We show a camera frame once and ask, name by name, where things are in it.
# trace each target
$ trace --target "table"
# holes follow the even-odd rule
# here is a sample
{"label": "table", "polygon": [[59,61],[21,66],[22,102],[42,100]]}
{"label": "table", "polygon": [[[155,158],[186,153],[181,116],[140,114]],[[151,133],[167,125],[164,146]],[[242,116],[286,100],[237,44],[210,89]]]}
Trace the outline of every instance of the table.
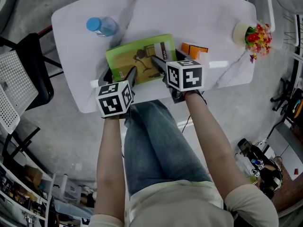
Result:
{"label": "table", "polygon": [[[111,17],[120,31],[98,37],[86,29],[90,17]],[[209,48],[210,61],[228,66],[208,70],[205,88],[250,83],[254,64],[248,52],[232,42],[238,22],[256,25],[256,9],[244,0],[79,0],[52,16],[59,58],[79,110],[98,110],[90,81],[105,70],[106,49],[161,34],[173,34],[176,48],[190,42]],[[161,79],[135,85],[134,102],[170,97]]]}

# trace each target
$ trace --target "white vase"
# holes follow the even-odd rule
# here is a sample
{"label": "white vase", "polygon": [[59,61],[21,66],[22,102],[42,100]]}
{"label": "white vase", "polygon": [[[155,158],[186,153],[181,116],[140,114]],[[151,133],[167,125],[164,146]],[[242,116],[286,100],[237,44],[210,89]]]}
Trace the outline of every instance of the white vase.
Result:
{"label": "white vase", "polygon": [[244,23],[237,23],[235,28],[233,29],[232,33],[232,40],[233,42],[239,46],[239,47],[245,47],[245,34],[247,29],[249,28],[249,25]]}

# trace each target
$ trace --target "white desk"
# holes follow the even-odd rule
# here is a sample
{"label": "white desk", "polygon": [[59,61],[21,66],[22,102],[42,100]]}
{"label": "white desk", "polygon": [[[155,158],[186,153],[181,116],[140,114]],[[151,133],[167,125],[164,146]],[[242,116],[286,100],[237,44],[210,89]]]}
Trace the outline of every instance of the white desk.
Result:
{"label": "white desk", "polygon": [[[120,27],[114,37],[86,29],[90,17],[112,17]],[[97,111],[90,81],[105,70],[108,48],[161,34],[173,34],[176,48],[192,42],[209,48],[210,61],[228,66],[208,70],[204,90],[250,83],[254,64],[232,42],[238,22],[256,24],[256,9],[244,0],[80,0],[56,11],[53,33],[71,93],[83,113]],[[161,79],[136,85],[135,103],[169,97]]]}

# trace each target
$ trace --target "concrete floor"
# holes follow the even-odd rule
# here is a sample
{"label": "concrete floor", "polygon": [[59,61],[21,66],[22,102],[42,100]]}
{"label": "concrete floor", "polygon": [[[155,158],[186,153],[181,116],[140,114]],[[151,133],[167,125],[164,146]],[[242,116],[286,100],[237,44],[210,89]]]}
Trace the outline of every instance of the concrete floor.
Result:
{"label": "concrete floor", "polygon": [[[51,15],[57,9],[76,0],[18,0],[9,25],[2,34],[14,42],[28,33],[39,32],[51,24]],[[59,61],[52,33],[40,40],[45,56]],[[293,60],[272,50],[266,58],[256,62],[250,84],[206,91],[210,111],[222,126],[233,148],[243,137],[256,142],[264,139],[280,117],[273,112],[269,99],[279,88],[279,79],[289,75]],[[57,71],[47,65],[49,73]],[[44,106],[26,111],[18,131],[29,134],[36,126],[41,131],[33,138],[29,149],[51,172],[68,174],[71,179],[95,181],[103,119],[100,113],[79,112],[64,74],[51,79],[54,98]],[[186,121],[189,112],[185,103],[173,104],[170,98],[162,100],[176,122]],[[121,131],[125,128],[121,121]],[[184,135],[203,164],[203,154],[193,126],[186,127]]]}

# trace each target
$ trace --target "jeans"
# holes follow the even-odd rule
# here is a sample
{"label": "jeans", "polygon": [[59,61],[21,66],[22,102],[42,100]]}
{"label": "jeans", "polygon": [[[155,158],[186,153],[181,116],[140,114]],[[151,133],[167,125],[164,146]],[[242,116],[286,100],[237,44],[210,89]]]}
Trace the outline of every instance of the jeans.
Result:
{"label": "jeans", "polygon": [[211,182],[168,109],[159,101],[131,106],[125,122],[125,172],[130,196],[177,180]]}

